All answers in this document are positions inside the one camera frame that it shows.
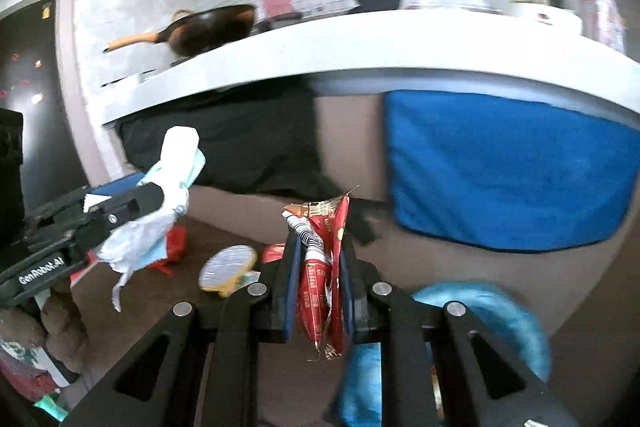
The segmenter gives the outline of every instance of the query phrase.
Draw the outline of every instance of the silver bolt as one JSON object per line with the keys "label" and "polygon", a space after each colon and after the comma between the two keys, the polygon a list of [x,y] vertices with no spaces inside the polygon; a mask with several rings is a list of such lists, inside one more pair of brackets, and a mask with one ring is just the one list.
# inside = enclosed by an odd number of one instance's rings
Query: silver bolt
{"label": "silver bolt", "polygon": [[246,290],[249,292],[249,295],[258,297],[267,293],[267,286],[265,286],[261,282],[254,282],[253,284],[250,284]]}
{"label": "silver bolt", "polygon": [[389,295],[391,289],[391,285],[386,282],[376,282],[373,285],[373,293],[376,295]]}
{"label": "silver bolt", "polygon": [[178,302],[174,306],[174,315],[177,317],[185,317],[191,313],[193,306],[188,302]]}
{"label": "silver bolt", "polygon": [[462,302],[450,302],[447,304],[447,312],[454,317],[462,317],[466,313],[466,308]]}

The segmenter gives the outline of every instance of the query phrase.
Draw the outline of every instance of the blue plastic bag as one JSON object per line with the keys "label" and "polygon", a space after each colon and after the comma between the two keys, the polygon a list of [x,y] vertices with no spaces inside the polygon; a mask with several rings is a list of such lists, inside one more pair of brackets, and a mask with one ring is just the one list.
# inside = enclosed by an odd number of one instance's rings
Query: blue plastic bag
{"label": "blue plastic bag", "polygon": [[[461,301],[502,338],[538,377],[551,372],[549,343],[536,316],[487,282],[446,282],[427,286],[414,294],[425,304],[443,306]],[[382,372],[380,344],[354,346],[338,397],[338,412],[350,427],[382,424]]]}

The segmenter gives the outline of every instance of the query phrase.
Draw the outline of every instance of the brown floor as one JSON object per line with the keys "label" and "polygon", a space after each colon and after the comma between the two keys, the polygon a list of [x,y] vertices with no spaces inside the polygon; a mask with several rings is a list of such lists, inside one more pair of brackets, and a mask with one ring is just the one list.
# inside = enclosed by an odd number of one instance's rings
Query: brown floor
{"label": "brown floor", "polygon": [[[172,265],[174,277],[145,269],[136,273],[122,291],[122,313],[111,305],[111,288],[118,275],[106,264],[91,270],[73,289],[86,324],[90,348],[81,380],[66,388],[74,406],[129,348],[180,301],[198,301],[198,273],[205,261],[231,245],[262,245],[204,223],[186,219],[188,254]],[[310,361],[314,348],[297,331],[286,346],[260,347],[258,415],[278,427],[321,426],[320,418],[342,374],[342,362]]]}

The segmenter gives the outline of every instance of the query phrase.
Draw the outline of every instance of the frying pan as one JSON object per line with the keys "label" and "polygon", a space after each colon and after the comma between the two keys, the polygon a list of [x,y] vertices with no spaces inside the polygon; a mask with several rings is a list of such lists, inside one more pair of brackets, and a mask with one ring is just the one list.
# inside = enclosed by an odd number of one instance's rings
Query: frying pan
{"label": "frying pan", "polygon": [[193,57],[228,42],[244,39],[249,35],[255,20],[255,7],[251,4],[223,6],[198,13],[178,10],[174,13],[174,19],[180,13],[189,15],[174,20],[159,33],[141,33],[109,42],[103,53],[138,42],[167,42],[175,54]]}

